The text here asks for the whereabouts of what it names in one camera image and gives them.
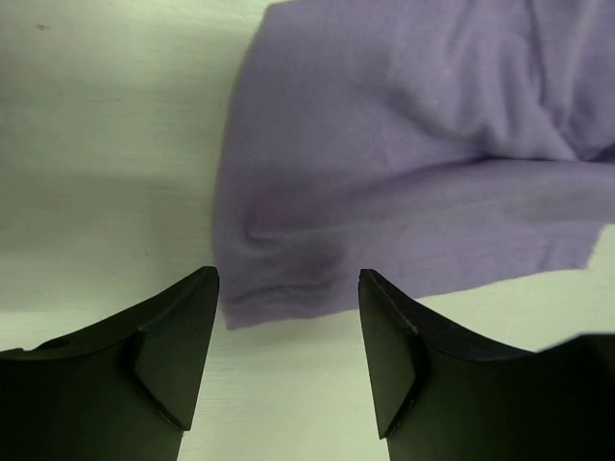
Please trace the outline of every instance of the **tabletop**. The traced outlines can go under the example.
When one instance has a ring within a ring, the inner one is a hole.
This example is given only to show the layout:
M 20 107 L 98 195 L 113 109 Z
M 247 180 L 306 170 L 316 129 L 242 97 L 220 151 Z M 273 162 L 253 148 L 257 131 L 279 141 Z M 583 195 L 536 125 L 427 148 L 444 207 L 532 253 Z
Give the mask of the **tabletop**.
M 33 348 L 212 263 L 234 76 L 265 0 L 0 3 L 0 350 Z M 615 228 L 589 267 L 423 300 L 539 350 L 615 330 Z M 356 311 L 228 332 L 181 461 L 385 461 Z

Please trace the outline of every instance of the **white table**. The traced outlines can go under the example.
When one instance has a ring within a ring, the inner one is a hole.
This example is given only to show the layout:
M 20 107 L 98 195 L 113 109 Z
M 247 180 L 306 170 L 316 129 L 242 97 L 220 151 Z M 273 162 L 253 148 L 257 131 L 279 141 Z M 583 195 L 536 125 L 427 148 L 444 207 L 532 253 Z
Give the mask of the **white table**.
M 0 350 L 31 348 L 211 263 L 234 74 L 265 0 L 0 3 Z M 540 349 L 615 330 L 615 229 L 589 269 L 426 300 Z M 356 312 L 229 333 L 181 460 L 384 461 Z

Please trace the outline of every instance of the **fabric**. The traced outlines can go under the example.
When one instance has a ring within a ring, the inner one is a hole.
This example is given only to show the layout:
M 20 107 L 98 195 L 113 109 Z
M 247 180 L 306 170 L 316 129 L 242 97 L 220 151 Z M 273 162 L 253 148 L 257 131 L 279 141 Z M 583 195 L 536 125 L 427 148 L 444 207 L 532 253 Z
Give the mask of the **fabric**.
M 583 268 L 615 222 L 615 1 L 298 0 L 239 75 L 213 217 L 228 328 Z

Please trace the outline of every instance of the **folded cloth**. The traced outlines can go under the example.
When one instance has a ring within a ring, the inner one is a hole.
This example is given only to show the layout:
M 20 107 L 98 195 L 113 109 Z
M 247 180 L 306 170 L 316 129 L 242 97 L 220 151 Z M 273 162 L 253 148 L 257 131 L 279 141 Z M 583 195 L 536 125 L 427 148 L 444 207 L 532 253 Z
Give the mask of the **folded cloth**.
M 615 2 L 297 0 L 236 85 L 213 244 L 228 328 L 583 268 L 615 222 Z

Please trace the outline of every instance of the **towel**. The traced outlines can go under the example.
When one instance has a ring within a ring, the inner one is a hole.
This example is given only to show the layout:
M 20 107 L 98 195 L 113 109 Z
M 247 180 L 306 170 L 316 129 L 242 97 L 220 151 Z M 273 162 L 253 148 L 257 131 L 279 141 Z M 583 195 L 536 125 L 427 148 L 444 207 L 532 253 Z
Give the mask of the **towel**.
M 213 213 L 230 329 L 586 266 L 615 222 L 615 1 L 296 0 L 240 71 Z

